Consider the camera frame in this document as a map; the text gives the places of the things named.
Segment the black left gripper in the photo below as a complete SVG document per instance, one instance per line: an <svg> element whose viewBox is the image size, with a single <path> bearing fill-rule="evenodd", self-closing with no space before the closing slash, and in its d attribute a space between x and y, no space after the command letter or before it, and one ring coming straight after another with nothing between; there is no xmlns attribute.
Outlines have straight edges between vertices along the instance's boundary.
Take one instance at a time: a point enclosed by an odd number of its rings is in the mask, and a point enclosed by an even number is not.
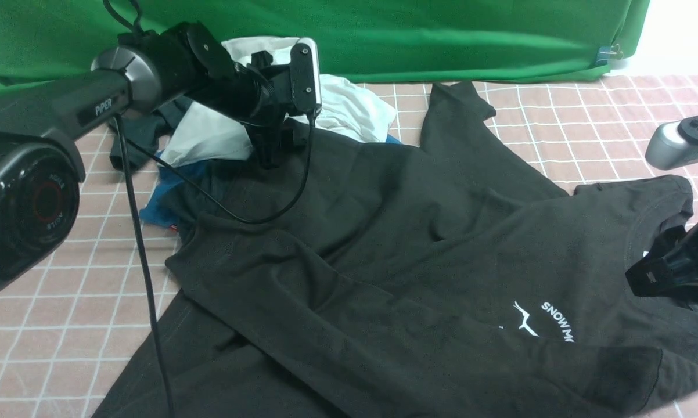
<svg viewBox="0 0 698 418"><path fill-rule="evenodd" d="M259 98L244 119L246 134L261 168L277 168L289 153L303 150L303 138L288 126L295 116L293 85L288 64L277 64L269 51L253 53L243 69L253 77Z"/></svg>

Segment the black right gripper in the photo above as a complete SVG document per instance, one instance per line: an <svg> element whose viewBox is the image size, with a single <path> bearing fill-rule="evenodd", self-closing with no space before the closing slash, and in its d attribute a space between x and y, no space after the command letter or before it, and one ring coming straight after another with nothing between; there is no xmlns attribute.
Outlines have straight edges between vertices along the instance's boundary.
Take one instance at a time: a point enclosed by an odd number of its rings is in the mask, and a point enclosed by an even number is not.
<svg viewBox="0 0 698 418"><path fill-rule="evenodd" d="M638 297L673 297L698 304L698 223L667 229L625 277Z"/></svg>

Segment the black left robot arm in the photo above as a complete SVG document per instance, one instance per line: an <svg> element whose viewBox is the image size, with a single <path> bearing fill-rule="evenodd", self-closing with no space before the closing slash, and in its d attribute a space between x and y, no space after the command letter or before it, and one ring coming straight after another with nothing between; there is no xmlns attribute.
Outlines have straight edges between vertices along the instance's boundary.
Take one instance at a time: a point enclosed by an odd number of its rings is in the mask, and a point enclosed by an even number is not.
<svg viewBox="0 0 698 418"><path fill-rule="evenodd" d="M275 166L286 116L319 110L319 61L300 39L288 64L244 66L199 22L134 29L91 71L0 96L0 291L59 247L78 214L86 169L76 141L115 116L147 116L186 96L246 127Z"/></svg>

